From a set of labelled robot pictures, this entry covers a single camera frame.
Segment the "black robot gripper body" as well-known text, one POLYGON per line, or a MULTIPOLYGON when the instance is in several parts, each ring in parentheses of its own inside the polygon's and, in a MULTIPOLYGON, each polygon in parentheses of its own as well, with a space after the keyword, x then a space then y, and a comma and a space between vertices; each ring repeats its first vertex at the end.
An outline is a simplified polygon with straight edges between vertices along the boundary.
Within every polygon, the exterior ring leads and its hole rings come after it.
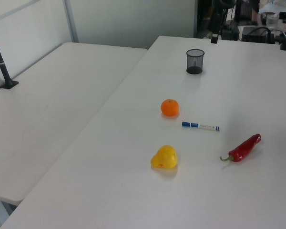
POLYGON ((226 17, 225 1, 213 0, 212 7, 214 9, 214 13, 213 13, 211 31, 213 35, 218 35, 226 17))

